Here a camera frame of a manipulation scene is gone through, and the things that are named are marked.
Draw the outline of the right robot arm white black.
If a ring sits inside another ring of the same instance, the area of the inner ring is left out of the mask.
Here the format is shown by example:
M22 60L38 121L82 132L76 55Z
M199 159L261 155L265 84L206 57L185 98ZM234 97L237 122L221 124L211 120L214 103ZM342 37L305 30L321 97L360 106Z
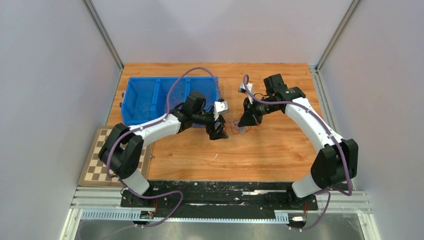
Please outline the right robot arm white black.
M298 209L307 196L335 189L343 182L347 184L347 190L342 194L350 196L353 191L352 179L357 176L357 142L342 137L325 123L306 94L297 86L288 87L280 73L265 78L263 82L266 94L257 98L249 75L243 76L238 91L247 97L243 101L244 112L238 126L258 126L265 115L280 111L298 125L317 153L310 172L292 183L291 191L285 195L286 204Z

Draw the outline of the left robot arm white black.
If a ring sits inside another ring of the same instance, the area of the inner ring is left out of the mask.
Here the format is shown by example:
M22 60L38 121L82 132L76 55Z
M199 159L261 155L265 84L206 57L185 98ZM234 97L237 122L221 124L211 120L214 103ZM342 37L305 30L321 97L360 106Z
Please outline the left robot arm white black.
M133 200L140 207L147 207L153 201L148 190L149 182L138 170L144 146L162 138L179 134L194 124L205 126L210 140L227 139L224 130L224 114L229 112L228 103L219 99L205 109L206 98L198 92L191 92L184 102L177 104L163 116L149 122L126 126L116 124L106 138L98 159L106 165L109 176L119 180L134 194Z

